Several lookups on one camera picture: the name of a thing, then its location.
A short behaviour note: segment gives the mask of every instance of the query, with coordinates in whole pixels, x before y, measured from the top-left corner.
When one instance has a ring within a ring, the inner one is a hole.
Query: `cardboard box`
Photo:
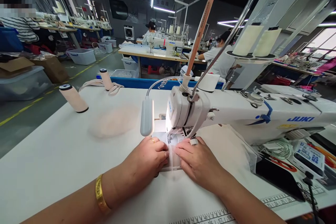
[[[69,79],[65,67],[62,66],[57,57],[51,57],[43,61],[32,60],[32,62],[44,67],[44,72],[52,83],[62,83]]]
[[[31,70],[34,63],[24,57],[12,59],[7,63],[0,63],[0,78],[10,79]]]

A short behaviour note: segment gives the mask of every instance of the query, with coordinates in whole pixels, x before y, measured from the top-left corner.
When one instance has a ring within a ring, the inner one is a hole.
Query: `ruler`
[[[325,193],[319,186],[312,186],[314,196]],[[292,207],[302,202],[297,201],[286,193],[279,193],[259,199],[273,212]],[[192,216],[170,224],[238,224],[226,207],[202,215]]]

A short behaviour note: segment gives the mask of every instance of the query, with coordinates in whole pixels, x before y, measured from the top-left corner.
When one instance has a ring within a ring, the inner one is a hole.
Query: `finger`
[[[206,145],[206,143],[204,142],[204,140],[199,136],[196,137],[196,139],[198,140],[199,143]]]
[[[160,151],[157,153],[158,155],[158,163],[162,163],[167,157],[169,157],[169,151]]]
[[[154,142],[154,143],[156,143],[156,142],[159,142],[160,139],[154,136],[154,137],[150,137],[150,138],[149,138],[149,141],[150,141],[150,142]]]
[[[190,143],[188,142],[179,142],[177,145],[176,145],[177,148],[180,148],[180,149],[184,149],[190,153],[194,153],[195,149],[194,149],[194,146],[192,146]]]
[[[154,144],[154,148],[157,152],[159,151],[163,151],[163,150],[168,150],[168,147],[166,145],[166,143],[162,142],[162,141],[158,141]]]
[[[193,155],[184,150],[184,149],[180,149],[180,148],[175,148],[175,153],[180,157],[182,158],[184,161],[186,161],[188,164],[190,164],[190,162],[192,162],[193,160]]]
[[[181,159],[181,168],[182,170],[192,179],[192,180],[196,180],[194,172],[192,171],[193,169],[191,168],[191,166],[184,161],[183,159]]]
[[[159,167],[156,169],[156,172],[159,173],[159,172],[162,170],[163,166],[166,165],[166,164],[168,164],[168,160],[167,160],[167,159],[165,159],[165,160],[159,165]]]

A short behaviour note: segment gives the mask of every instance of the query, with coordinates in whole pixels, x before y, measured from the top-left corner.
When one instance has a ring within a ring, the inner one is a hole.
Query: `plastic storage bin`
[[[43,66],[32,66],[32,70],[10,79],[0,79],[0,100],[31,100],[52,86],[43,71]]]
[[[90,65],[96,62],[95,53],[92,49],[73,49],[66,53],[77,65]]]
[[[136,63],[134,60],[132,60],[131,57],[129,57],[127,59],[122,58],[121,60],[124,63],[124,67],[125,67],[126,70],[138,71],[138,63]]]
[[[117,69],[111,76],[120,78],[139,78],[139,72],[135,70]]]
[[[116,40],[105,40],[105,43],[112,44],[113,48],[117,47],[117,41]]]
[[[106,53],[113,52],[112,44],[110,44],[110,43],[99,43],[98,46],[99,46],[100,50],[102,50]]]

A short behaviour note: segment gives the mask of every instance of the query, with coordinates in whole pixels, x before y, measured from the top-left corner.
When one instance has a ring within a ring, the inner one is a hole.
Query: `striped shirt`
[[[38,36],[33,30],[39,30],[37,24],[29,17],[3,17],[0,21],[5,27],[11,27],[18,31],[17,37],[21,42],[37,42]]]

